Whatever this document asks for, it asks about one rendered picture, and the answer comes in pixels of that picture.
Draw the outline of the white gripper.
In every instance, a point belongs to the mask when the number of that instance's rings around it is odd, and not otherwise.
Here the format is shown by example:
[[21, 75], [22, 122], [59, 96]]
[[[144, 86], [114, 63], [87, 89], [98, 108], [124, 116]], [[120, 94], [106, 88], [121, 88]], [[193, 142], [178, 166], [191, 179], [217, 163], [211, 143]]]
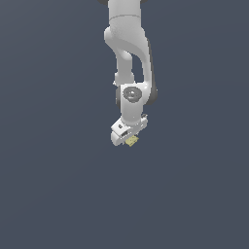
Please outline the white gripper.
[[140, 122], [136, 125], [129, 126], [126, 125], [122, 119], [118, 119], [112, 126], [111, 132], [111, 141], [115, 146], [119, 146], [120, 144], [125, 144], [126, 139], [131, 137], [132, 135], [138, 134], [141, 130], [143, 130], [148, 123], [148, 115], [143, 114], [141, 116]]

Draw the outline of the small yellow block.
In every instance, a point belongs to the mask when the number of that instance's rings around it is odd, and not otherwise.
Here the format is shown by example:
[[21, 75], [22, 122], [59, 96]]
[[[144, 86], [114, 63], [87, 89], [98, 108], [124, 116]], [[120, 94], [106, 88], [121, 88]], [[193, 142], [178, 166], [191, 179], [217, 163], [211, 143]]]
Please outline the small yellow block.
[[138, 137], [136, 135], [132, 135], [128, 139], [126, 139], [125, 144], [131, 147], [134, 143], [138, 141]]

